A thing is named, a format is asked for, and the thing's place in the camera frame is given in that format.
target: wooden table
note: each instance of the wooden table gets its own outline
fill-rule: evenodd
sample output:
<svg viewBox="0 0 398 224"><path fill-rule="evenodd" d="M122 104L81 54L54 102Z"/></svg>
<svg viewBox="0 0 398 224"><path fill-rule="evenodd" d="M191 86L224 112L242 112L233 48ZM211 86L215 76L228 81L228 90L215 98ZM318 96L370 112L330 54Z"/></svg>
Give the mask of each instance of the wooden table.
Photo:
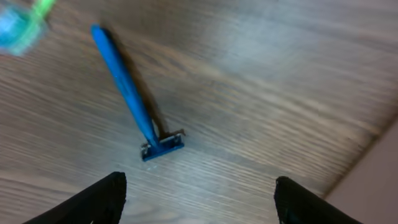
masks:
<svg viewBox="0 0 398 224"><path fill-rule="evenodd" d="M325 195L394 118L397 19L390 0L59 1L38 46L0 60L0 220L119 170L123 223L277 223L276 177ZM184 149L140 161L97 22Z"/></svg>

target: razor head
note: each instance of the razor head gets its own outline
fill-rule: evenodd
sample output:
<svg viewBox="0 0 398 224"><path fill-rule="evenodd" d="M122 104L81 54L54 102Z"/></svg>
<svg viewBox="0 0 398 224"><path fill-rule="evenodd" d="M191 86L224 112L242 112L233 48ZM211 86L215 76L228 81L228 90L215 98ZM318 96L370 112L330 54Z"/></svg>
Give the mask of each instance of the razor head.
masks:
<svg viewBox="0 0 398 224"><path fill-rule="evenodd" d="M158 156L162 156L166 153L181 149L184 147L182 141L182 134L178 133L173 136L167 137L160 140L160 147L151 146L150 144L143 144L141 146L141 157L144 162L155 159Z"/></svg>

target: wood grain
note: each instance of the wood grain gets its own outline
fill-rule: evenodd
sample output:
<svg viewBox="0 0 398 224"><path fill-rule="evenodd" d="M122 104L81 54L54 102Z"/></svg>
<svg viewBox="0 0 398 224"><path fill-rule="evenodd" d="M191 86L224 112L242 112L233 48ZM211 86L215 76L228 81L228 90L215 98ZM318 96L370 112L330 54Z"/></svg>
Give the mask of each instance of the wood grain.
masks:
<svg viewBox="0 0 398 224"><path fill-rule="evenodd" d="M277 223L277 176L323 195L394 118L397 18L389 0L59 1L38 46L1 56L1 220L120 170L123 223ZM96 22L186 148L140 161Z"/></svg>

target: blue razor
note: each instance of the blue razor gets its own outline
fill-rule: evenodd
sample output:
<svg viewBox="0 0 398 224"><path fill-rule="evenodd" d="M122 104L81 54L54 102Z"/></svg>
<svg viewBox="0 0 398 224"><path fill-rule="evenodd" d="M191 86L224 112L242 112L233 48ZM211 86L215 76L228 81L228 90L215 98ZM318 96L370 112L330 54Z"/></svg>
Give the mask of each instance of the blue razor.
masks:
<svg viewBox="0 0 398 224"><path fill-rule="evenodd" d="M116 86L118 86L124 97L139 129L148 141L141 146L142 160L145 162L184 147L180 133L159 140L152 124L152 118L145 108L144 102L129 74L129 70L123 63L121 54L108 35L108 31L99 25L93 25L91 33L98 50L101 52L112 73Z"/></svg>

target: blue handle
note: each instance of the blue handle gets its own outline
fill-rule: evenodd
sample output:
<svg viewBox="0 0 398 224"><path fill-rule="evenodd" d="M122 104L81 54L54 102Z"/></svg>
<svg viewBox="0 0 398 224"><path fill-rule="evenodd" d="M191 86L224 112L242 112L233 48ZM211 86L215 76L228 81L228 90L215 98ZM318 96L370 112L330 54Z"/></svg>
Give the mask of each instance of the blue handle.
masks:
<svg viewBox="0 0 398 224"><path fill-rule="evenodd" d="M139 129L151 145L158 146L159 140L156 136L152 119L145 109L142 98L132 81L128 69L123 64L122 57L115 44L108 37L107 31L98 25L92 26L91 33Z"/></svg>

